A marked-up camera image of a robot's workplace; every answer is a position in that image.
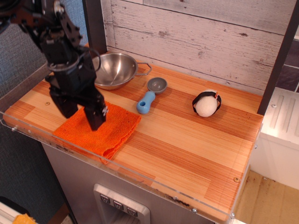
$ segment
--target black frame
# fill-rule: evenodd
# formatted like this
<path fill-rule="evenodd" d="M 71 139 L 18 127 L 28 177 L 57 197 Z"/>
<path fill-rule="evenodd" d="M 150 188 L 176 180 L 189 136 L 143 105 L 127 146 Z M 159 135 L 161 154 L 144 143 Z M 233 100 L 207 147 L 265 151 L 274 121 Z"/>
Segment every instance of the black frame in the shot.
<path fill-rule="evenodd" d="M 103 13 L 100 0 L 82 0 L 89 46 L 107 52 Z"/>
<path fill-rule="evenodd" d="M 257 111 L 258 114 L 265 115 L 265 113 L 266 113 L 266 110 L 268 108 L 272 94 L 276 87 L 278 77 L 279 77 L 282 67 L 285 63 L 287 54 L 291 48 L 292 41 L 296 34 L 298 25 L 299 25 L 299 0 L 296 1 L 293 13 L 290 18 L 289 25 L 286 29 L 284 39 L 282 41 L 276 61 L 274 63 L 272 73 L 270 75 L 265 92 L 263 94 L 261 104 L 258 108 L 258 111 Z"/>

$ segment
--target gray spoon bowl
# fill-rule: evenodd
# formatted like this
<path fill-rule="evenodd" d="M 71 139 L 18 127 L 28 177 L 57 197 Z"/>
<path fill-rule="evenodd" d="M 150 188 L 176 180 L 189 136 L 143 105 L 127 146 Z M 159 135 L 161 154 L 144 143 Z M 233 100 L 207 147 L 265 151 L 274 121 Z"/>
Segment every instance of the gray spoon bowl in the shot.
<path fill-rule="evenodd" d="M 167 88 L 167 81 L 163 78 L 156 77 L 148 81 L 147 87 L 149 91 L 154 92 L 156 95 L 163 93 Z"/>

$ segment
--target wooden countertop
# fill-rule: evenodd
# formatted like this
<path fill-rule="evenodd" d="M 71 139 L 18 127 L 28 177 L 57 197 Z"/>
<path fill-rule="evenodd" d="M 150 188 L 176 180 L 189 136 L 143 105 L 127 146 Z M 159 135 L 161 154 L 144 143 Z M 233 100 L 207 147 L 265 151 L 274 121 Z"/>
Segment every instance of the wooden countertop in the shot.
<path fill-rule="evenodd" d="M 139 72 L 147 69 L 146 65 L 139 67 Z M 212 220 L 225 221 L 227 216 L 222 212 L 232 212 L 240 187 L 234 178 L 242 179 L 262 123 L 263 116 L 256 114 L 261 96 L 154 65 L 149 75 L 136 76 L 121 89 L 99 90 L 106 101 L 137 113 L 136 103 L 153 77 L 165 78 L 168 88 L 156 96 L 150 112 L 142 116 L 135 132 L 112 160 L 153 180 L 137 178 L 168 199 L 190 209 L 195 207 Z M 213 116 L 202 118 L 194 113 L 192 101 L 206 89 L 218 91 L 222 106 Z M 45 81 L 6 114 L 21 121 L 5 116 L 12 126 L 26 130 L 34 126 L 49 134 L 66 121 L 52 102 Z M 125 173 L 111 163 L 107 166 Z"/>

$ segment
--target orange towel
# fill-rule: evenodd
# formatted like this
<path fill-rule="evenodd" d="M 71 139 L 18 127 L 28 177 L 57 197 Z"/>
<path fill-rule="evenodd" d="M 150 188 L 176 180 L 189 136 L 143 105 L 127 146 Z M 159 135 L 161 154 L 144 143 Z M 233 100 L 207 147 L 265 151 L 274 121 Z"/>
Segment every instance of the orange towel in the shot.
<path fill-rule="evenodd" d="M 106 105 L 109 110 L 106 122 L 97 131 L 91 130 L 84 110 L 81 108 L 53 134 L 95 154 L 111 159 L 136 129 L 141 120 L 141 115 L 108 102 Z M 71 145 L 66 147 L 70 147 L 81 154 L 88 154 Z"/>
<path fill-rule="evenodd" d="M 36 221 L 27 214 L 24 214 L 17 215 L 13 221 L 13 224 L 36 224 Z"/>

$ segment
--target black wire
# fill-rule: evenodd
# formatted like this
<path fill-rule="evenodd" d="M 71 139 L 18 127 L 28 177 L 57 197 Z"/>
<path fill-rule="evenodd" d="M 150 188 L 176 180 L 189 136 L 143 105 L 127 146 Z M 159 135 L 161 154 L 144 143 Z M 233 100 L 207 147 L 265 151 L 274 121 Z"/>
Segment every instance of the black wire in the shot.
<path fill-rule="evenodd" d="M 100 70 L 101 68 L 101 63 L 100 63 L 100 54 L 98 53 L 97 50 L 93 49 L 93 48 L 88 48 L 88 47 L 83 47 L 83 46 L 79 46 L 79 49 L 82 51 L 92 51 L 93 53 L 95 53 L 98 57 L 99 57 L 99 66 L 98 68 L 95 70 L 95 72 L 97 72 L 98 70 Z"/>

